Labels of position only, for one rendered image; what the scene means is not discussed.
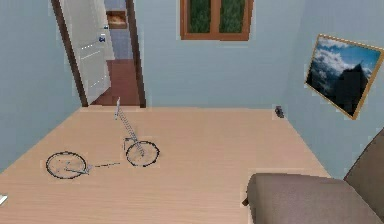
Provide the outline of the brown grey sofa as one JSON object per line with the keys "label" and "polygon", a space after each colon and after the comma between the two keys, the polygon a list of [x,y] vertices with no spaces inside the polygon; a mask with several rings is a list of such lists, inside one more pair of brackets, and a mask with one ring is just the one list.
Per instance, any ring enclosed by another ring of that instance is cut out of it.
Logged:
{"label": "brown grey sofa", "polygon": [[256,173],[243,204],[252,224],[384,224],[384,128],[344,178]]}

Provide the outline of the grey bicycle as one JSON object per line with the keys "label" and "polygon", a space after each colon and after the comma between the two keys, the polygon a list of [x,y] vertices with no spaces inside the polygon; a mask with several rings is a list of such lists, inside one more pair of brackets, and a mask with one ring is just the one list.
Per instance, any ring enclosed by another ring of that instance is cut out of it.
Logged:
{"label": "grey bicycle", "polygon": [[[119,119],[129,134],[123,141],[126,160],[132,166],[142,168],[156,163],[160,156],[159,147],[154,142],[138,139],[120,106],[120,99],[118,99],[114,119]],[[45,168],[55,178],[75,179],[81,175],[88,175],[93,166],[78,153],[62,151],[49,156],[45,162]]]}

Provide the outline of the brown framed window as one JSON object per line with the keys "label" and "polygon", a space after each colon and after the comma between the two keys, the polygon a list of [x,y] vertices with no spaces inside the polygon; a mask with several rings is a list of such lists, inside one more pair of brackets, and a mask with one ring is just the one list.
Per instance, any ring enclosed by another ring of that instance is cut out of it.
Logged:
{"label": "brown framed window", "polygon": [[254,0],[180,0],[182,40],[248,41]]}

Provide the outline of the orange framed picture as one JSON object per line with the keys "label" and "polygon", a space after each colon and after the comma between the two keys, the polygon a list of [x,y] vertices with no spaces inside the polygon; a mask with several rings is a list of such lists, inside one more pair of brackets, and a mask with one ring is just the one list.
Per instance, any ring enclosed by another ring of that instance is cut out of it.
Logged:
{"label": "orange framed picture", "polygon": [[127,19],[125,11],[107,11],[107,21],[110,29],[126,29]]}

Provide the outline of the white room door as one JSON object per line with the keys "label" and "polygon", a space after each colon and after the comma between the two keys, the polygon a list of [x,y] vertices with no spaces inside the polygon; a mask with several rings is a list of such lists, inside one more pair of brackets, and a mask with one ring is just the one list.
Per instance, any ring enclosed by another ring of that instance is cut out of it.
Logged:
{"label": "white room door", "polygon": [[[104,0],[59,0],[87,103],[111,87],[107,61],[114,60]],[[99,35],[106,42],[99,42]]]}

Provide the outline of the framed mountain sky picture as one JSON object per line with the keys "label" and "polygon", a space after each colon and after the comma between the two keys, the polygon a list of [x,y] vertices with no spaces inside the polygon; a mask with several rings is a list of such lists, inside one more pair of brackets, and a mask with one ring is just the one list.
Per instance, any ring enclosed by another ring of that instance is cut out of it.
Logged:
{"label": "framed mountain sky picture", "polygon": [[319,34],[304,83],[356,120],[383,62],[383,48]]}

